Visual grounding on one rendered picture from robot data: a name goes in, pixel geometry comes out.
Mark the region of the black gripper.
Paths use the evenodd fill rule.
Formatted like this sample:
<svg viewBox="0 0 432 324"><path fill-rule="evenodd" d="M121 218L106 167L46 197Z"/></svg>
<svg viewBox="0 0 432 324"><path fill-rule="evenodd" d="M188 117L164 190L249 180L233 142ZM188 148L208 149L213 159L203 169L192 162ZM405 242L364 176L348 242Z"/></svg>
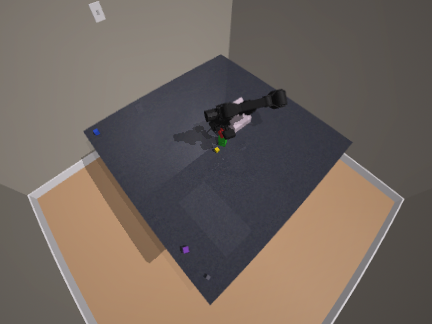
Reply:
<svg viewBox="0 0 432 324"><path fill-rule="evenodd" d="M234 138L236 136L236 133L234 132L233 129L231 129L229 127L229 125L231 125L229 120L227 120L227 121L222 120L221 123L223 123L223 125L224 125L224 127L223 127L224 131L222 131L221 133L224 136L225 140Z"/></svg>

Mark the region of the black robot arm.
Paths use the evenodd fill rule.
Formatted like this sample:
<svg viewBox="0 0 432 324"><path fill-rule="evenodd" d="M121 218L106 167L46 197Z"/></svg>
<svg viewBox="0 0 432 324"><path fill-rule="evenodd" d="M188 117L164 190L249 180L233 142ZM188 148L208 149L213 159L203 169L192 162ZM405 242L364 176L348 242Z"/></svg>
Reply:
<svg viewBox="0 0 432 324"><path fill-rule="evenodd" d="M222 105L222 106L221 106ZM236 103L226 103L216 105L216 108L205 110L204 115L207 122L209 122L210 127L215 132L220 130L220 127L223 128L224 125L221 121L227 121L234 118L233 116L242 115L250 115L253 112L256 112L259 108L269 107L271 109L278 109L282 107L286 107L287 99L285 90L282 91L270 91L267 96L263 96L260 99L256 100L246 100L243 101L242 104Z"/></svg>

